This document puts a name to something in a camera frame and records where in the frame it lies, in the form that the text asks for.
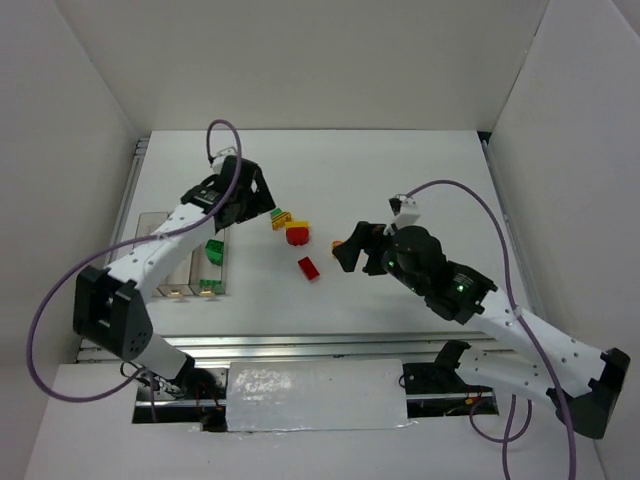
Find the green yellow striped lego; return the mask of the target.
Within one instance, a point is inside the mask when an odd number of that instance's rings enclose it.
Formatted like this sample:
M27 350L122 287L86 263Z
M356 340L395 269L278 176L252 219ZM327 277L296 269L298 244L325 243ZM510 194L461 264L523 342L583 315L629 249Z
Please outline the green yellow striped lego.
M273 231L278 231L292 221L292 214L280 208L275 208L270 212L271 227Z

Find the yellow red lego stack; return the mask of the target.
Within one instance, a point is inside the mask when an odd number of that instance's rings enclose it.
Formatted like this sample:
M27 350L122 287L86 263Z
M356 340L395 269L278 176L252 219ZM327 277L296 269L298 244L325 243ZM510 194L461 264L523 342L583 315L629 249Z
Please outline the yellow red lego stack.
M291 246L303 246L310 241L308 221L290 221L285 223L285 238Z

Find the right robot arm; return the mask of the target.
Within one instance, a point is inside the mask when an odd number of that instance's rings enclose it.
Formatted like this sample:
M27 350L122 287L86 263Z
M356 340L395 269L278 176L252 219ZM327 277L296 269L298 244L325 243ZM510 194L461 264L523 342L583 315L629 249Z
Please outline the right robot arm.
M333 255L343 271L352 272L360 254L368 257L367 275L391 275L438 317L483 332L520 356L508 360L449 341L438 365L468 385L540 402L579 435L604 437L630 365L625 352L587 345L530 311L513 308L491 279L447 259L440 241L423 227L360 221Z

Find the green lego piece separated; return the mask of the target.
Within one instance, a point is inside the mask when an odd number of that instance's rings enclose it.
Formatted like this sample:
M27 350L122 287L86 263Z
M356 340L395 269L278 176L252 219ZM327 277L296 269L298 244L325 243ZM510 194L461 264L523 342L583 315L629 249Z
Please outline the green lego piece separated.
M225 293L225 287L221 280L201 279L199 281L201 295L220 295Z

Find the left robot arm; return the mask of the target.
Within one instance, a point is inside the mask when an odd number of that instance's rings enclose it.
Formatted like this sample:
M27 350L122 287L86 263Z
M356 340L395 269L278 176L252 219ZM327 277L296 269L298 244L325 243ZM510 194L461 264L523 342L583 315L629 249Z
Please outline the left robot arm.
M181 393L195 382L194 359L155 333L153 291L219 231L268 213L275 202L253 161L227 156L219 173L188 190L168 218L126 255L76 278L73 330L123 362L146 368Z

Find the green printed lego brick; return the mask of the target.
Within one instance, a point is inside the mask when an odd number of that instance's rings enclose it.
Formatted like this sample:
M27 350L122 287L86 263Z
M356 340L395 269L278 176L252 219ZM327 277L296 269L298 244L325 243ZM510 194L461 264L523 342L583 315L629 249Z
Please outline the green printed lego brick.
M216 266L221 266L224 262L224 242L210 239L205 244L205 255L208 261Z

